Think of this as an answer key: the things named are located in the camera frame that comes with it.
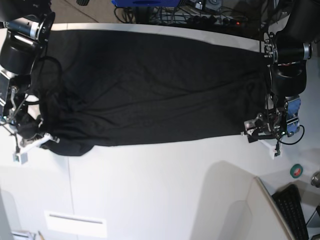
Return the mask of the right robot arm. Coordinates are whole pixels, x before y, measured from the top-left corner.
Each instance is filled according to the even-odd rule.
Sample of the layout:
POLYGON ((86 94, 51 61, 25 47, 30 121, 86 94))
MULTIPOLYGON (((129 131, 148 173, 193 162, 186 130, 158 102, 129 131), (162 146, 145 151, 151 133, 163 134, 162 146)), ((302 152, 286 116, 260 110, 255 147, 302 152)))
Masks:
POLYGON ((6 36, 0 49, 0 125, 12 127, 25 146, 43 140, 41 117, 28 113, 32 71, 38 62, 48 59, 48 46, 56 14, 50 0, 2 0, 0 23, 6 36))

